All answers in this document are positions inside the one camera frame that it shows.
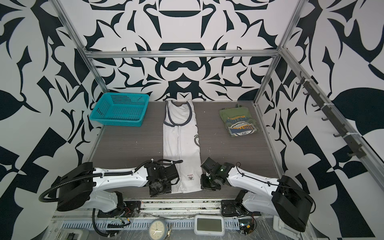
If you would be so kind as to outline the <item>white grey tank top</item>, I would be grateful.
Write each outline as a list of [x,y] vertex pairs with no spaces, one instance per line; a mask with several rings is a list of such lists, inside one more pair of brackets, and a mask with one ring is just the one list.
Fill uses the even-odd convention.
[[179,177],[173,181],[173,194],[201,191],[201,150],[195,108],[192,101],[177,106],[167,101],[163,123],[163,158],[175,164]]

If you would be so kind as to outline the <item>green tank top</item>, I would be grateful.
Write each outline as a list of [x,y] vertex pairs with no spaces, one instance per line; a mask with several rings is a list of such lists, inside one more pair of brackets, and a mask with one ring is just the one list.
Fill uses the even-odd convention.
[[258,122],[247,107],[236,104],[233,108],[221,109],[219,114],[231,137],[242,137],[260,131]]

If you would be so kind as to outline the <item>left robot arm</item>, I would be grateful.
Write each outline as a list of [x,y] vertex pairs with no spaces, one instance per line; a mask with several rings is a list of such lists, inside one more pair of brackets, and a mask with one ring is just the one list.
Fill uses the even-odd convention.
[[57,211],[96,209],[107,215],[120,215],[125,207],[118,188],[147,187],[150,196],[169,194],[180,180],[176,163],[146,161],[130,169],[95,168],[85,163],[66,174],[59,188]]

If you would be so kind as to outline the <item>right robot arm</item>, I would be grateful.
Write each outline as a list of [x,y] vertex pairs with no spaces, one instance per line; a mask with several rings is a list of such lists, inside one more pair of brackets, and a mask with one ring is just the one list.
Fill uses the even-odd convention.
[[292,178],[268,178],[241,169],[241,164],[219,164],[207,158],[202,164],[206,172],[201,187],[220,190],[223,185],[240,188],[240,205],[248,212],[260,212],[279,217],[290,228],[305,232],[312,210],[316,209],[313,198]]

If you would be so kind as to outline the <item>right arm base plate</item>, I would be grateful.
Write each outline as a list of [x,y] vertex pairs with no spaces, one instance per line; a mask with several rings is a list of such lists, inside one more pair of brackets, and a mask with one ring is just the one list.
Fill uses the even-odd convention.
[[240,202],[236,200],[221,200],[221,214],[223,217],[240,217],[247,214]]

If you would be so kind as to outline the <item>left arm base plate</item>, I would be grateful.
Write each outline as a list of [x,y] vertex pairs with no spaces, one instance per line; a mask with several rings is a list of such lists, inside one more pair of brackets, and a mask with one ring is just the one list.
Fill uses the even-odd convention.
[[104,213],[99,210],[97,217],[98,218],[113,218],[115,216],[120,216],[124,218],[133,217],[134,215],[140,213],[141,210],[141,201],[124,201],[118,203],[117,208],[111,212]]

